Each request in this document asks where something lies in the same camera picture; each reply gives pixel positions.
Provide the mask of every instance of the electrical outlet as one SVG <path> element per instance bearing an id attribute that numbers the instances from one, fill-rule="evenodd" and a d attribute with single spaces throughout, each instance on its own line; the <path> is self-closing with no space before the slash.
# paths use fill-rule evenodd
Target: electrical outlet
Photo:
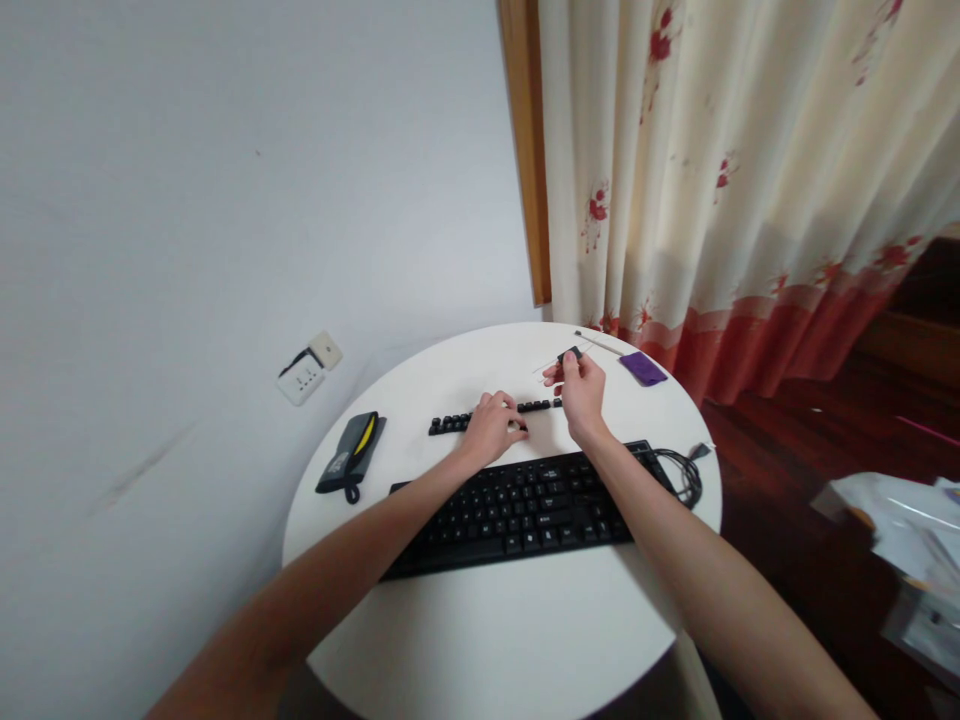
<path id="1" fill-rule="evenodd" d="M 310 341 L 310 349 L 326 370 L 333 370 L 343 360 L 343 353 L 326 330 Z"/>
<path id="2" fill-rule="evenodd" d="M 303 357 L 277 378 L 277 387 L 290 402 L 299 407 L 313 394 L 326 376 L 317 359 L 310 353 L 304 353 Z"/>

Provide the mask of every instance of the person's right hand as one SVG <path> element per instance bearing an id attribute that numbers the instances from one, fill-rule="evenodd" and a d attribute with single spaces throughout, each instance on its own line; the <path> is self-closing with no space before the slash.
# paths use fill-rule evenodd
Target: person's right hand
<path id="1" fill-rule="evenodd" d="M 570 436 L 583 447 L 584 441 L 606 431 L 600 414 L 603 405 L 603 386 L 607 375 L 591 357 L 583 355 L 579 361 L 571 351 L 563 355 L 563 365 L 557 363 L 543 371 L 546 387 L 563 397 L 563 412 L 570 425 Z"/>

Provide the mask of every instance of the floral curtain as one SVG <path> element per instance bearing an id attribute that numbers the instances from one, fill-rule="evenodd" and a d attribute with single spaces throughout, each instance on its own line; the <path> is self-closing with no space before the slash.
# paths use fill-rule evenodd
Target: floral curtain
<path id="1" fill-rule="evenodd" d="M 960 207 L 960 3 L 541 0 L 553 313 L 698 403 L 829 379 Z"/>

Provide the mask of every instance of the black keyboard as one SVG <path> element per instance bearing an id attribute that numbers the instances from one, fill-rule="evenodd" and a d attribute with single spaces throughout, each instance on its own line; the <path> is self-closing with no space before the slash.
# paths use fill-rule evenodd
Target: black keyboard
<path id="1" fill-rule="evenodd" d="M 660 484 L 671 488 L 649 443 L 641 440 L 626 447 Z M 408 484 L 397 483 L 390 492 Z M 383 579 L 632 540 L 587 456 L 557 455 L 481 470 L 430 518 Z"/>

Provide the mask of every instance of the table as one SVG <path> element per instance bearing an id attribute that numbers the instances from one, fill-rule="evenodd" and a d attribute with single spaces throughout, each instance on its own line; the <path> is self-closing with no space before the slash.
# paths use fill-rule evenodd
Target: table
<path id="1" fill-rule="evenodd" d="M 625 352 L 610 336 L 560 323 L 475 330 L 430 347 L 354 401 L 320 443 L 287 520 L 283 564 L 412 480 L 449 453 L 459 433 L 428 436 L 433 417 L 469 412 L 484 391 L 517 402 L 552 398 L 540 383 L 551 358 L 587 336 Z M 588 354 L 607 373 L 603 414 L 623 442 L 688 453 L 710 433 L 672 377 L 642 387 L 607 350 Z M 357 505 L 314 492 L 349 420 L 376 410 L 387 426 Z M 575 452 L 563 410 L 524 416 L 530 439 L 507 464 Z M 719 530 L 716 454 L 698 461 L 703 496 L 695 512 Z M 671 479 L 679 471 L 664 461 Z M 581 718 L 630 687 L 668 650 L 678 620 L 635 545 L 601 546 L 378 585 L 314 650 L 309 664 L 347 707 L 368 720 Z"/>

